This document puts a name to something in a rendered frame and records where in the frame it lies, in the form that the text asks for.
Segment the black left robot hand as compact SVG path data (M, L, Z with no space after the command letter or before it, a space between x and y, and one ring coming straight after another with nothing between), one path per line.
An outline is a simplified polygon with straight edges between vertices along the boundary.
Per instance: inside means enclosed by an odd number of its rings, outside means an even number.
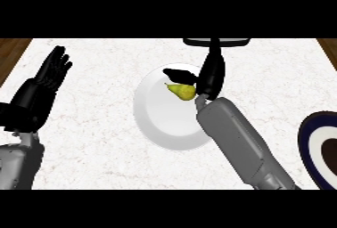
M0 126L8 132L36 133L46 123L56 91L73 66L65 50L64 46L55 47L36 77L24 82L11 103L0 102Z

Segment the white oval plate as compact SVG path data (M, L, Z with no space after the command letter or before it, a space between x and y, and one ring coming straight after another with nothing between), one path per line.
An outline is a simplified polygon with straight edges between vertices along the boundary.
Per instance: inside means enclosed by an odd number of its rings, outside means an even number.
M142 79L135 93L135 119L150 141L173 151L194 150L212 139L197 121L194 101L182 101L167 89L175 82L164 69L182 69L198 74L200 67L173 63L157 68Z

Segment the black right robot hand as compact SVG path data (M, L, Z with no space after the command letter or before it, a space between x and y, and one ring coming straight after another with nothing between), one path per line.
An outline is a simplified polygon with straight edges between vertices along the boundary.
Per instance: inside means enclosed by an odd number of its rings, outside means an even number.
M221 94L225 78L221 39L210 38L209 54L198 75L188 70L169 68L163 70L163 73L175 83L195 86L197 94L209 95L209 100L213 101Z

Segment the dark blue rimmed plate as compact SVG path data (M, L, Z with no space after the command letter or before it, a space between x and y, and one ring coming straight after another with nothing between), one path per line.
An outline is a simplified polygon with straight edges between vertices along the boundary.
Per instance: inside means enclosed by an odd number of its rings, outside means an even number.
M300 157L323 190L337 190L337 112L312 113L297 133Z

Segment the yellow-green pear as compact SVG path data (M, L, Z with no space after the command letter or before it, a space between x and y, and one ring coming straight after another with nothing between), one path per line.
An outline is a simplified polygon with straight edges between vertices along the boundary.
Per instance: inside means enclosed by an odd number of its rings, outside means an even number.
M191 101L195 98L197 88L192 85L170 84L166 86L182 101Z

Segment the black tray-shaped object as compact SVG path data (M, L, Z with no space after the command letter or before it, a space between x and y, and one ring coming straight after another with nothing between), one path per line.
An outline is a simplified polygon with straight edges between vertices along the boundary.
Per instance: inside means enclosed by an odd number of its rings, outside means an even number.
M221 47L244 46L249 44L249 42L249 38L222 38ZM209 47L212 44L212 40L209 38L185 38L184 43L192 46Z

